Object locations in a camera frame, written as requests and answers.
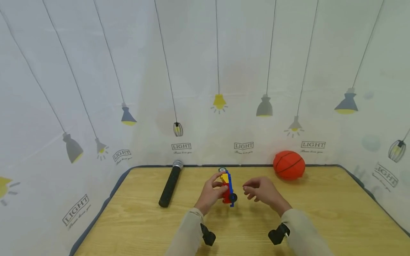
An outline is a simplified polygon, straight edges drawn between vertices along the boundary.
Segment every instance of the black wrist strap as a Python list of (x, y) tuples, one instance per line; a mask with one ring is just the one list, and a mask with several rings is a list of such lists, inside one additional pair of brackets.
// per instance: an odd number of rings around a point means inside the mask
[(208, 228), (201, 223), (201, 230), (202, 230), (202, 238), (206, 245), (212, 246), (215, 242), (216, 235), (208, 230)]
[(289, 235), (290, 235), (290, 230), (283, 223), (281, 223), (276, 230), (273, 229), (268, 233), (268, 237), (274, 245), (280, 244), (283, 241), (283, 238), (285, 236), (288, 237)]

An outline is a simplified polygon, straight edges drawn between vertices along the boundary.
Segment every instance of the wooden tabletop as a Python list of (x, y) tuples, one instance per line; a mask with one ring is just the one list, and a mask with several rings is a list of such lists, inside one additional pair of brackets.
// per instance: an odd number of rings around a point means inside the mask
[[(184, 168), (168, 208), (158, 205), (170, 168), (135, 168), (77, 250), (76, 256), (162, 256), (206, 179), (218, 168)], [(234, 208), (217, 202), (205, 216), (216, 234), (201, 256), (294, 255), (284, 241), (274, 246), (268, 232), (279, 217), (261, 202), (248, 201), (242, 184), (268, 176), (294, 207), (306, 212), (335, 255), (408, 255), (410, 238), (343, 170), (309, 167), (294, 182), (279, 180), (272, 167), (231, 167)]]

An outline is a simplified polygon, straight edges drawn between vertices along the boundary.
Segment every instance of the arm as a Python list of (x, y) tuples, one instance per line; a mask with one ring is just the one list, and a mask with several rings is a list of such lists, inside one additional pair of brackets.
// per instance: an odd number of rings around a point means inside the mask
[(203, 214), (197, 208), (190, 209), (185, 214), (165, 256), (194, 256), (201, 245), (201, 223)]
[(304, 213), (289, 209), (282, 215), (282, 222), (290, 230), (287, 243), (297, 256), (333, 256), (326, 242)]
[(185, 214), (165, 256), (195, 256), (203, 236), (200, 226), (203, 223), (203, 218), (217, 200), (222, 198), (222, 194), (228, 190), (227, 186), (223, 186), (221, 182), (215, 181), (216, 178), (224, 173), (215, 173), (205, 182), (198, 201)]
[(244, 194), (269, 205), (289, 228), (287, 242), (297, 256), (332, 256), (328, 245), (319, 235), (309, 218), (292, 206), (277, 191), (267, 177), (252, 178), (244, 184)]

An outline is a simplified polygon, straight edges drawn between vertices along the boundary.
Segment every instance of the lamp cord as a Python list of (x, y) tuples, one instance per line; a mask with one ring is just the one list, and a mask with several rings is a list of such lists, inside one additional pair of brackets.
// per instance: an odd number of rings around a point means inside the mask
[(308, 63), (309, 63), (309, 56), (310, 56), (310, 49), (312, 47), (312, 38), (313, 38), (313, 32), (314, 32), (314, 26), (316, 24), (316, 16), (317, 16), (317, 7), (319, 6), (319, 0), (317, 0), (316, 3), (316, 11), (314, 13), (314, 19), (313, 19), (313, 26), (312, 26), (312, 34), (310, 35), (310, 42), (309, 42), (309, 50), (307, 52), (307, 58), (306, 58), (306, 66), (305, 66), (305, 72), (303, 74), (303, 81), (302, 81), (302, 89), (301, 89), (301, 95), (299, 96), (299, 103), (298, 103), (298, 111), (296, 115), (299, 115), (299, 108), (301, 106), (301, 99), (302, 99), (302, 92), (303, 92), (303, 85), (305, 84), (305, 79), (306, 79), (306, 70), (308, 69)]
[(104, 29), (103, 23), (101, 22), (100, 12), (98, 11), (98, 7), (97, 7), (97, 2), (96, 2), (96, 0), (94, 0), (94, 6), (96, 7), (98, 19), (99, 19), (99, 21), (100, 21), (101, 28), (102, 28), (102, 31), (103, 31), (102, 33), (103, 33), (103, 35), (104, 35), (105, 43), (107, 44), (109, 56), (111, 57), (111, 62), (112, 62), (112, 66), (113, 66), (113, 68), (114, 68), (115, 76), (117, 77), (117, 82), (118, 82), (118, 87), (120, 88), (121, 98), (123, 99), (123, 103), (125, 103), (123, 91), (121, 90), (120, 79), (118, 78), (117, 69), (116, 69), (116, 67), (115, 67), (114, 60), (113, 60), (112, 54), (111, 54), (111, 49), (110, 49), (110, 47), (109, 47), (109, 45), (108, 45), (107, 37), (105, 36), (105, 29)]
[(162, 37), (161, 24), (160, 24), (160, 22), (159, 22), (159, 15), (158, 15), (158, 8), (157, 8), (157, 0), (154, 0), (154, 4), (155, 4), (155, 11), (157, 12), (158, 27), (159, 27), (159, 34), (161, 35), (162, 49), (163, 49), (163, 51), (164, 51), (166, 72), (168, 73), (169, 88), (171, 89), (172, 104), (174, 105), (175, 121), (178, 122), (178, 119), (177, 119), (177, 111), (176, 111), (176, 109), (175, 109), (174, 93), (172, 92), (171, 78), (170, 78), (170, 76), (169, 76), (168, 62), (166, 61), (166, 54), (165, 54), (165, 47), (164, 47), (164, 38)]
[(215, 21), (216, 21), (216, 70), (218, 73), (218, 94), (221, 93), (221, 86), (219, 83), (219, 49), (218, 49), (218, 8), (215, 0)]
[(410, 129), (407, 131), (406, 136), (404, 136), (403, 141), (407, 138), (407, 135), (409, 135)]
[(82, 98), (82, 95), (81, 95), (81, 92), (80, 92), (80, 88), (78, 87), (77, 79), (75, 78), (75, 75), (74, 75), (74, 72), (73, 72), (73, 68), (71, 67), (70, 61), (68, 60), (66, 50), (64, 50), (63, 43), (61, 42), (60, 35), (58, 34), (57, 29), (56, 29), (55, 26), (54, 26), (54, 22), (53, 22), (53, 20), (51, 19), (50, 13), (48, 12), (46, 3), (44, 2), (44, 0), (42, 0), (42, 1), (43, 1), (44, 8), (46, 9), (48, 18), (50, 19), (51, 25), (52, 25), (52, 27), (53, 27), (53, 29), (54, 29), (56, 35), (57, 35), (58, 41), (60, 42), (61, 48), (63, 49), (63, 52), (64, 52), (64, 55), (65, 55), (65, 57), (66, 57), (68, 66), (70, 67), (71, 74), (73, 75), (75, 85), (77, 86), (78, 94), (80, 95), (81, 102), (82, 102), (82, 105), (84, 106), (85, 113), (87, 114), (88, 120), (90, 121), (91, 128), (93, 129), (93, 132), (94, 132), (94, 136), (97, 138), (97, 134), (96, 134), (96, 131), (94, 130), (93, 123), (91, 122), (90, 115), (88, 114), (87, 108), (85, 107), (85, 103), (84, 103), (84, 100), (83, 100), (83, 98)]
[(50, 107), (51, 107), (51, 109), (52, 109), (52, 111), (53, 111), (53, 113), (54, 113), (54, 115), (55, 115), (55, 117), (56, 117), (58, 123), (59, 123), (60, 126), (61, 126), (61, 129), (62, 129), (63, 132), (65, 133), (66, 131), (64, 130), (64, 127), (63, 127), (63, 125), (62, 125), (60, 119), (58, 118), (57, 113), (56, 113), (55, 110), (54, 110), (54, 107), (52, 106), (52, 104), (51, 104), (50, 100), (48, 99), (46, 93), (44, 92), (43, 88), (41, 87), (40, 82), (38, 81), (36, 75), (34, 74), (34, 71), (33, 71), (33, 69), (31, 68), (31, 66), (30, 66), (30, 64), (29, 64), (29, 62), (28, 62), (26, 56), (24, 55), (24, 53), (23, 53), (23, 51), (22, 51), (20, 45), (17, 43), (17, 40), (16, 40), (16, 38), (14, 37), (14, 34), (13, 34), (12, 29), (11, 29), (11, 27), (10, 27), (9, 21), (8, 21), (7, 17), (3, 14), (3, 12), (1, 11), (1, 9), (0, 9), (0, 14), (2, 15), (4, 21), (6, 22), (7, 28), (8, 28), (9, 31), (10, 31), (10, 35), (11, 35), (11, 37), (13, 38), (14, 42), (16, 43), (17, 48), (20, 50), (20, 53), (21, 53), (21, 55), (23, 56), (25, 62), (27, 63), (27, 66), (28, 66), (28, 68), (30, 69), (31, 74), (32, 74), (33, 77), (34, 77), (34, 80), (36, 81), (36, 83), (37, 83), (38, 86), (40, 87), (40, 90), (41, 90), (41, 92), (44, 94), (44, 97), (46, 98), (48, 104), (50, 105)]
[(272, 24), (272, 38), (271, 38), (271, 48), (269, 51), (269, 65), (268, 65), (268, 81), (266, 83), (266, 94), (268, 94), (268, 86), (269, 86), (269, 74), (271, 72), (271, 57), (272, 57), (272, 44), (273, 44), (273, 28), (275, 27), (275, 19), (276, 19), (276, 2), (275, 0), (275, 8), (273, 9), (273, 24)]
[(363, 56), (362, 56), (362, 60), (360, 61), (359, 68), (358, 68), (358, 71), (357, 71), (357, 73), (356, 73), (355, 80), (353, 81), (353, 86), (352, 86), (352, 88), (355, 87), (356, 79), (357, 79), (357, 77), (358, 77), (358, 75), (359, 75), (359, 72), (360, 72), (360, 69), (361, 69), (361, 67), (362, 67), (363, 59), (364, 59), (364, 56), (366, 55), (366, 51), (367, 51), (367, 48), (368, 48), (368, 46), (369, 46), (370, 40), (371, 40), (371, 38), (373, 37), (374, 28), (376, 27), (376, 23), (377, 23), (377, 21), (379, 20), (380, 13), (381, 13), (381, 11), (382, 11), (382, 7), (383, 7), (383, 5), (384, 5), (384, 2), (385, 2), (385, 0), (383, 0), (383, 1), (382, 1), (382, 4), (380, 5), (379, 13), (377, 13), (376, 20), (374, 21), (373, 28), (371, 29), (370, 37), (369, 37), (369, 40), (367, 41), (366, 47), (365, 47), (365, 49), (364, 49)]

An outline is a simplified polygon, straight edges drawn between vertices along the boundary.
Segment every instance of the beige sleeve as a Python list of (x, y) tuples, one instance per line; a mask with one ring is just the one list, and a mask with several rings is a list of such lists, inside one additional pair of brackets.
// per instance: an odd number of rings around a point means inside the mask
[(203, 218), (198, 209), (190, 209), (185, 214), (165, 256), (195, 256), (202, 242), (200, 224), (203, 223)]
[(333, 256), (309, 218), (296, 209), (287, 210), (282, 222), (289, 228), (287, 243), (297, 256)]

